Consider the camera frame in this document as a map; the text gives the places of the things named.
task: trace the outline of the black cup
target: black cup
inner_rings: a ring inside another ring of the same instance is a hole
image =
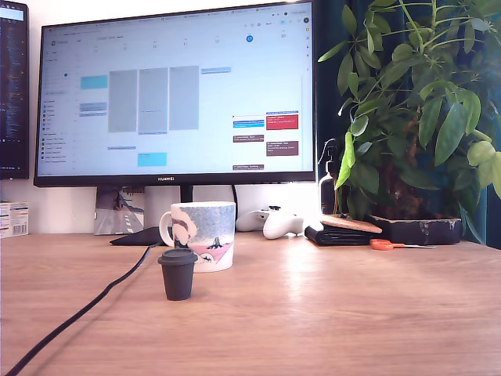
[[[163,252],[158,258],[158,263],[162,265],[165,294],[168,300],[189,298],[196,259],[197,256],[188,248],[171,249]]]

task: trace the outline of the white game controller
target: white game controller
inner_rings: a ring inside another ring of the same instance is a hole
[[[269,210],[256,210],[244,214],[236,220],[237,231],[263,230],[266,239],[278,239],[286,233],[298,235],[303,232],[303,218],[279,210],[278,206],[270,206]]]

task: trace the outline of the plant pot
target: plant pot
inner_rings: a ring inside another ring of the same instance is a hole
[[[439,245],[455,244],[461,240],[461,219],[385,219],[367,215],[366,221],[383,230],[380,235],[392,243]]]

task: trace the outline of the wallet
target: wallet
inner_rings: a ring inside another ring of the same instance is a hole
[[[373,233],[323,225],[323,230],[306,227],[305,236],[318,245],[368,245]]]

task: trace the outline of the mug handle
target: mug handle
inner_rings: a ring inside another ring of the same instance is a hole
[[[166,213],[164,213],[164,215],[162,215],[162,218],[160,218],[158,229],[160,230],[160,237],[162,238],[164,243],[169,247],[174,247],[174,240],[171,238],[171,235],[169,235],[169,232],[167,231],[167,224],[169,219],[172,222],[171,212],[167,211]]]

